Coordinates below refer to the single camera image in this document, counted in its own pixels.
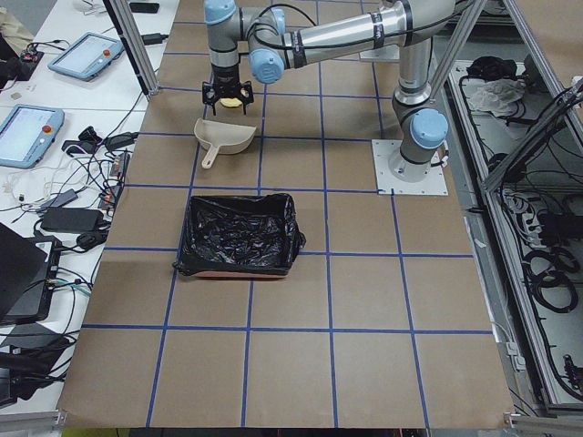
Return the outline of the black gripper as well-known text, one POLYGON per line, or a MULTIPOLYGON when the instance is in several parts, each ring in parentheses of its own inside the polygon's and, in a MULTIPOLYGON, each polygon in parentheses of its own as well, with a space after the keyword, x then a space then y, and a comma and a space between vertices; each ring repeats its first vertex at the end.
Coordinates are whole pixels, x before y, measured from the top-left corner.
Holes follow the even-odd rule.
POLYGON ((240 81, 238 66, 212 66, 212 80, 202 83, 202 102, 217 116, 216 104, 222 98, 236 98, 242 103, 243 115, 247 115, 253 102, 250 81, 240 81))

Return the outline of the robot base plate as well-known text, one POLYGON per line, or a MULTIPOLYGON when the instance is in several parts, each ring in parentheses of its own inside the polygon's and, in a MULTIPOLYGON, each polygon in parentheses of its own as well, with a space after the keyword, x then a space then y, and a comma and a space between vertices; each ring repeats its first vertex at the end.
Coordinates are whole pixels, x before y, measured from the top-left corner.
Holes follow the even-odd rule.
POLYGON ((430 162, 417 165, 400 153, 401 140, 373 139, 373 164, 379 195, 447 196, 445 172, 439 152, 430 162))

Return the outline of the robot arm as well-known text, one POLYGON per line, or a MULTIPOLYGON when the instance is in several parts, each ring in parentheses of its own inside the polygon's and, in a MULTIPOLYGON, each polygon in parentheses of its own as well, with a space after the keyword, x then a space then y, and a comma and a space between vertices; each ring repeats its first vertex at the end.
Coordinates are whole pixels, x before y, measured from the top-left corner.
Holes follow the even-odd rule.
POLYGON ((347 56, 379 55, 398 50, 399 77, 393 92, 394 111, 404 130, 402 152, 413 155, 407 118, 427 106, 431 92, 429 65, 432 38, 455 11, 454 1, 394 1, 366 14, 340 21, 277 33, 260 12, 247 31, 249 60, 255 78, 270 84, 285 69, 299 69, 347 56))
POLYGON ((232 98, 246 109, 254 102, 251 81, 240 79, 242 42, 248 45, 247 58, 256 81, 273 84, 291 67, 280 5, 240 7, 234 1, 206 1, 204 20, 212 70, 211 80, 201 86, 204 105, 214 108, 223 98, 232 98))

